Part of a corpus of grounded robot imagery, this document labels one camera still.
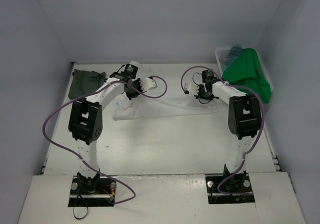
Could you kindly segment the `white t shirt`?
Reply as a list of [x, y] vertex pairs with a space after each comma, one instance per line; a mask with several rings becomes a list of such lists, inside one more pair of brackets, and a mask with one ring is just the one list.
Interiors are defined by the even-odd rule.
[[114, 100], [112, 119], [114, 121], [133, 120], [142, 117], [169, 117], [204, 115], [216, 113], [218, 110], [213, 102], [201, 104], [194, 96], [185, 95], [181, 89], [181, 76], [191, 64], [141, 64], [130, 61], [138, 67], [137, 76], [145, 78], [159, 76], [167, 83], [166, 94], [158, 99], [139, 95], [129, 100], [122, 94]]

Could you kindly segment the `grey t shirt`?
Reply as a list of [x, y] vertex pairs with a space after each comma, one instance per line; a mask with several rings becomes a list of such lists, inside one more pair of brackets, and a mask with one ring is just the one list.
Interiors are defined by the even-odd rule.
[[68, 93], [70, 100], [98, 90], [105, 83], [106, 73], [75, 69], [72, 76]]

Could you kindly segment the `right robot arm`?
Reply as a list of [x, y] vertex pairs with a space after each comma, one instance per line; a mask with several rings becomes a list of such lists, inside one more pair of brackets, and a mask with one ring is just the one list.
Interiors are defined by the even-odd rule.
[[232, 190], [246, 172], [246, 157], [253, 151], [263, 131], [265, 120], [263, 102], [256, 92], [247, 87], [231, 85], [215, 76], [211, 70], [201, 73], [202, 83], [196, 86], [199, 100], [219, 99], [228, 106], [227, 124], [232, 134], [232, 147], [223, 168], [220, 186]]

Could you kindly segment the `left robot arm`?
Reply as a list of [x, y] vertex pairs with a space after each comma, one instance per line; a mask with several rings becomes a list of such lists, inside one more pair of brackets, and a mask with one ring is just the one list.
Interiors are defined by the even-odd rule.
[[139, 63], [131, 61], [123, 71], [112, 73], [104, 83], [90, 96], [77, 100], [72, 104], [68, 130], [76, 140], [81, 164], [77, 173], [82, 188], [90, 194], [96, 193], [100, 187], [100, 174], [97, 160], [97, 140], [103, 130], [103, 110], [117, 96], [126, 93], [130, 98], [139, 95], [135, 90], [127, 87], [123, 82], [142, 91], [141, 80], [136, 78]]

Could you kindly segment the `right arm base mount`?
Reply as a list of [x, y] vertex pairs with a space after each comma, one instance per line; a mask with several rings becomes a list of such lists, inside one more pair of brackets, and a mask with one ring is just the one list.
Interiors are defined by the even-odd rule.
[[224, 179], [222, 175], [206, 175], [206, 189], [209, 204], [255, 203], [251, 181], [248, 174], [238, 174], [224, 183], [220, 190], [218, 185]]

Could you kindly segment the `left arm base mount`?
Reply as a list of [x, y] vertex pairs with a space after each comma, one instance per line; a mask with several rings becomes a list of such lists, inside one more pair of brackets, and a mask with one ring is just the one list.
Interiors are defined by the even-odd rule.
[[100, 177], [94, 187], [73, 177], [70, 186], [68, 207], [113, 207], [117, 182]]

